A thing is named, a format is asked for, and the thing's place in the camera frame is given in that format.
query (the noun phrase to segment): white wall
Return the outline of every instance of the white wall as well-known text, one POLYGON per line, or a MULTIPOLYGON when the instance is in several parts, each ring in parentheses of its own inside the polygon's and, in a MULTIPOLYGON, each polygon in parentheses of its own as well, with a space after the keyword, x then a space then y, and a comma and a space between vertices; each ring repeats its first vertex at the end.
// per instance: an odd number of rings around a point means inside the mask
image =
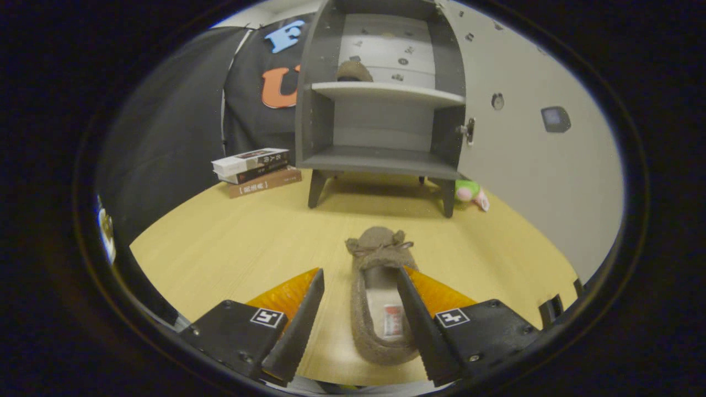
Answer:
POLYGON ((214 28, 223 26, 239 26, 258 28, 269 25, 282 19, 298 16, 305 13, 315 13, 322 0, 269 0, 258 3, 233 16, 226 18, 214 25, 214 28))
POLYGON ((474 145, 463 150, 459 171, 532 223, 587 282, 623 215, 623 170, 611 127, 581 82, 550 55, 501 21, 498 29, 484 14, 442 1, 452 9, 447 15, 464 54, 467 117, 476 119, 474 145), (501 110, 491 106, 494 93, 505 98, 501 110), (545 131, 540 109, 551 106, 566 109, 567 132, 545 131))

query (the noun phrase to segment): gray cabinet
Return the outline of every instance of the gray cabinet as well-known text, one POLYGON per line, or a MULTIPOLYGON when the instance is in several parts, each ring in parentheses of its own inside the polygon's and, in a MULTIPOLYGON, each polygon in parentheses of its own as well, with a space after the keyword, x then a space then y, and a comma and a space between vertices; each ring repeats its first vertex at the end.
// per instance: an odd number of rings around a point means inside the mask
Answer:
POLYGON ((297 167, 312 169, 309 206, 338 172, 429 177, 453 213, 466 87, 450 23, 426 0, 328 0, 307 37, 297 91, 297 167), (336 81, 360 61, 373 82, 336 81))

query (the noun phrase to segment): stuffed animal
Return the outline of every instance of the stuffed animal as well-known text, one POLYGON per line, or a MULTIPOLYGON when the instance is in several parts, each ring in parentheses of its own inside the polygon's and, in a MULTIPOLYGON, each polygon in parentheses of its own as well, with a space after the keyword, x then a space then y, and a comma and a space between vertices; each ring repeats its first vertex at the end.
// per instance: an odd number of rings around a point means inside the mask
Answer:
POLYGON ((455 193, 456 199, 463 203, 473 201, 478 207, 486 212, 490 208, 488 196, 486 196, 483 188, 476 182, 464 179, 457 180, 455 193))

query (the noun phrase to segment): slipper insole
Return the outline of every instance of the slipper insole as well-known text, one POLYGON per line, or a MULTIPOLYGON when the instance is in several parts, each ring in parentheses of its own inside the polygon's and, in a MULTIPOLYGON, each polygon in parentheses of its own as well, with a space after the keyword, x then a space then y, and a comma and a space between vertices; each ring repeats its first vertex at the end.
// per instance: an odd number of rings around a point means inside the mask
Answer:
POLYGON ((401 339, 401 333, 398 335, 385 334, 385 320, 388 320, 388 333, 390 333, 389 321, 393 320, 390 318, 390 314, 385 314, 385 306, 398 307, 402 311, 402 299, 400 298, 400 293, 397 292, 397 270, 384 266, 375 266, 364 271, 363 278, 368 298, 368 309, 373 319, 375 334, 385 340, 401 339))

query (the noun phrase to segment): cabinet latch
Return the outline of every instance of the cabinet latch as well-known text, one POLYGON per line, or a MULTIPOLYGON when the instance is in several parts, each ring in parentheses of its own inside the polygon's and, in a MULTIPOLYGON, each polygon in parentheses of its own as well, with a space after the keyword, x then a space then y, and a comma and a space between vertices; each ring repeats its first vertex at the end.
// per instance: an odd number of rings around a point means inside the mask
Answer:
POLYGON ((456 128, 456 131, 458 131, 461 135, 466 136, 466 144, 468 146, 473 146, 473 130, 475 126, 476 119, 474 117, 471 117, 470 119, 468 119, 468 124, 456 128))

